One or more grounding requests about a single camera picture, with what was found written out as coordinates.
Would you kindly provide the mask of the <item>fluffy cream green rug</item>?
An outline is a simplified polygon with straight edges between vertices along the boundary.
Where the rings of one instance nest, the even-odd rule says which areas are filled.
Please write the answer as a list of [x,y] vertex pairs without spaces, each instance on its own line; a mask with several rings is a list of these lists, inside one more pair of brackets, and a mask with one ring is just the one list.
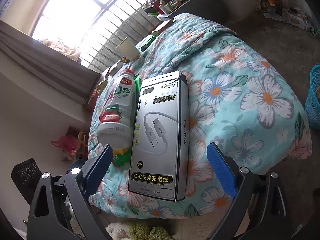
[[113,222],[106,227],[112,239],[167,239],[174,238],[162,226],[152,226],[146,222]]

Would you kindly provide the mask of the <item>grey curtain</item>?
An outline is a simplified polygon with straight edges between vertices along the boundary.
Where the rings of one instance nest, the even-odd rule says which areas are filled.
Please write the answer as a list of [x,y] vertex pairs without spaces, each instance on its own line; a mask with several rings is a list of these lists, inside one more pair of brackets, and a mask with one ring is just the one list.
[[100,74],[1,22],[1,52],[48,86],[83,105]]

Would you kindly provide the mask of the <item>red gift bag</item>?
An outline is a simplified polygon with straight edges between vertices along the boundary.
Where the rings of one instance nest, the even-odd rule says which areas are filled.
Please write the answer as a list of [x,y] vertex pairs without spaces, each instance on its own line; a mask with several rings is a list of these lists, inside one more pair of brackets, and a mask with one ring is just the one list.
[[65,135],[51,144],[62,151],[63,161],[73,161],[88,158],[88,133],[82,129],[69,126]]

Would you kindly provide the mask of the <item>silver charging cable box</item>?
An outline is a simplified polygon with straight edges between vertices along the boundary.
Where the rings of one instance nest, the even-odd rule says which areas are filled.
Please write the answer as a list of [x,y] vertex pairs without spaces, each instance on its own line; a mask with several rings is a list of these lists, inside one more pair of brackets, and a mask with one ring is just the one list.
[[179,71],[142,82],[129,191],[178,202],[185,198],[189,159],[189,95]]

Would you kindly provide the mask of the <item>white strawberry drink bottle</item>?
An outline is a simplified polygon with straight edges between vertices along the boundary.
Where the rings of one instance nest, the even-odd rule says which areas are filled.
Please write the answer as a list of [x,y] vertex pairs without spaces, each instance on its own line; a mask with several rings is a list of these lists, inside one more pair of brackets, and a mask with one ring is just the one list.
[[122,70],[108,94],[97,130],[98,141],[112,148],[121,146],[125,136],[133,136],[136,114],[135,74],[130,69]]

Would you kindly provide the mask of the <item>floral blue quilt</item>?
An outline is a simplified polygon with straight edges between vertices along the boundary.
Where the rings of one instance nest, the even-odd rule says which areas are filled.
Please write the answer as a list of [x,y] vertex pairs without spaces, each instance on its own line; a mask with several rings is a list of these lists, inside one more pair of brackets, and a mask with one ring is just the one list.
[[239,166],[265,174],[284,158],[312,154],[306,113],[276,69],[232,30],[183,13],[126,65],[141,79],[180,70],[189,86],[190,154],[184,200],[169,202],[129,191],[129,166],[111,165],[90,204],[118,217],[182,219],[226,206],[206,157],[207,145]]

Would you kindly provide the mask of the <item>grey side cabinet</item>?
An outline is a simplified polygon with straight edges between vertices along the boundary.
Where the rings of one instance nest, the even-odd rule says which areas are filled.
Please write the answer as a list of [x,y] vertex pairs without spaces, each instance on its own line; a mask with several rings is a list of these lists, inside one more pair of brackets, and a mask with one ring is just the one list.
[[230,15],[223,0],[186,0],[170,14],[158,15],[157,18],[167,21],[182,13],[196,15],[219,24],[225,24]]

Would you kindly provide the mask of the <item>blue plastic waste basket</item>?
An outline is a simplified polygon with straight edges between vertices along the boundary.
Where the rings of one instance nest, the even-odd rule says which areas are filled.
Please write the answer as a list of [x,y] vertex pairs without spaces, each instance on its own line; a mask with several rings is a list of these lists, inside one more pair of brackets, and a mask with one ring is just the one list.
[[319,64],[312,67],[309,76],[309,91],[305,102],[305,112],[311,128],[319,130]]

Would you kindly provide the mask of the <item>black orange snack bags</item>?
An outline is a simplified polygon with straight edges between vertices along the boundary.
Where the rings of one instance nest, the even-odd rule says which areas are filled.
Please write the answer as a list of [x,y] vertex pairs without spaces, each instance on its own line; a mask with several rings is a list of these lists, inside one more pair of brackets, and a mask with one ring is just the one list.
[[283,14],[282,0],[260,0],[260,9],[263,13]]

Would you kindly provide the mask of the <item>white paper cup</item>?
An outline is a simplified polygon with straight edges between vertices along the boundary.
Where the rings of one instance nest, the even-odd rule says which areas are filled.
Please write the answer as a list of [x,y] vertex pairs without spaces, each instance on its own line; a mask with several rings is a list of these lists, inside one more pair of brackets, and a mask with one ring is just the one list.
[[140,56],[140,51],[135,45],[126,37],[120,44],[115,48],[115,52],[124,56],[130,61],[135,61]]

